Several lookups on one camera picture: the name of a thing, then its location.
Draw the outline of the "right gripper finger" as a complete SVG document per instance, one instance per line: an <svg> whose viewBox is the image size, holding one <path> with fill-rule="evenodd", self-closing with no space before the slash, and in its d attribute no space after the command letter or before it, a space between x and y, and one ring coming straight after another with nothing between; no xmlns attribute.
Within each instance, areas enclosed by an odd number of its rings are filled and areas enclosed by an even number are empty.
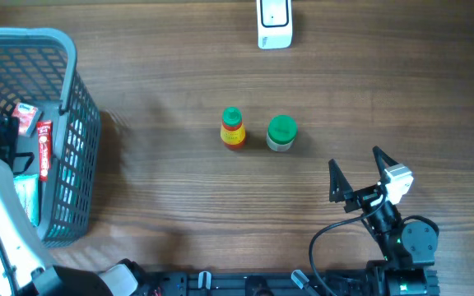
<svg viewBox="0 0 474 296"><path fill-rule="evenodd" d="M398 165L398 162L388 156L383 150L378 146L375 146L373 149L374 159L379 171L379 176L381 181L390 181L391 177L389 175L388 169L393 168L395 165Z"/></svg>
<svg viewBox="0 0 474 296"><path fill-rule="evenodd" d="M352 187L339 168L336 160L329 160L328 167L330 177L329 201L338 203L351 199L353 194Z"/></svg>

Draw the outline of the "red tissue packet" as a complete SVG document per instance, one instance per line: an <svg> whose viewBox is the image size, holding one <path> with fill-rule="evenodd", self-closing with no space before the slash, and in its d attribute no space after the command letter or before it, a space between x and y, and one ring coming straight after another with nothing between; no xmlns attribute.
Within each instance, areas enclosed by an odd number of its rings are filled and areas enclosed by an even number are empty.
<svg viewBox="0 0 474 296"><path fill-rule="evenodd" d="M18 103L12 111L12 117L19 121L18 134L30 137L41 114L42 110L34 105Z"/></svg>

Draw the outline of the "red Nescafe stick sachet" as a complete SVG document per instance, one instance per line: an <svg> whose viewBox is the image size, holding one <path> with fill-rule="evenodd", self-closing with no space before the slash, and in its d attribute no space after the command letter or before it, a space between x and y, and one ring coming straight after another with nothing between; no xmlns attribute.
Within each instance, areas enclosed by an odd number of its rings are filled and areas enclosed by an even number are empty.
<svg viewBox="0 0 474 296"><path fill-rule="evenodd" d="M53 122L39 121L36 124L39 147L39 180L46 182L51 168Z"/></svg>

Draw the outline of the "teal wet wipes pack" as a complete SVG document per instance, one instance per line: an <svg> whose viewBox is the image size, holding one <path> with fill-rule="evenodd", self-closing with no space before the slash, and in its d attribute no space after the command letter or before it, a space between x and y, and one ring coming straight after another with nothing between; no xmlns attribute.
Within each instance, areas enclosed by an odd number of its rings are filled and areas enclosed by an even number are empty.
<svg viewBox="0 0 474 296"><path fill-rule="evenodd" d="M16 176L14 186L29 221L37 227L40 223L39 175Z"/></svg>

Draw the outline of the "green lid jar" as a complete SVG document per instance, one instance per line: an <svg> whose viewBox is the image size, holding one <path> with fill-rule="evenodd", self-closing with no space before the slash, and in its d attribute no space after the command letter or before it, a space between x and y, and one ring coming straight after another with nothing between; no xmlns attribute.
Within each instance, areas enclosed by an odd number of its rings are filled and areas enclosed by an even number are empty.
<svg viewBox="0 0 474 296"><path fill-rule="evenodd" d="M297 132L297 123L292 117L277 115L268 125L267 145L275 152L285 152L293 146Z"/></svg>

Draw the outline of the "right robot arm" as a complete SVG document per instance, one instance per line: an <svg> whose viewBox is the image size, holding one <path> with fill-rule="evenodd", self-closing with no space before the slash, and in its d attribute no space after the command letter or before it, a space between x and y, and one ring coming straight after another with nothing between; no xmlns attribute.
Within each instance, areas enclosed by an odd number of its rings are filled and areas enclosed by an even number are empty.
<svg viewBox="0 0 474 296"><path fill-rule="evenodd" d="M346 213L361 210L362 224L383 255L361 270L326 271L324 282L336 295L438 295L435 263L439 227L423 216L403 218L397 209L414 181L412 171L373 148L379 181L355 190L335 160L328 162L329 201Z"/></svg>

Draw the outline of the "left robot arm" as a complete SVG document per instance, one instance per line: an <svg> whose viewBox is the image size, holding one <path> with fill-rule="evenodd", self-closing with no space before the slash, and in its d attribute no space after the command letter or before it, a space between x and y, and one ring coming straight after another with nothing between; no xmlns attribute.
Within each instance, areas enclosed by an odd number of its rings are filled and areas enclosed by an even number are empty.
<svg viewBox="0 0 474 296"><path fill-rule="evenodd" d="M0 295L133 295L139 283L119 263L96 273L58 265L32 228L0 159Z"/></svg>

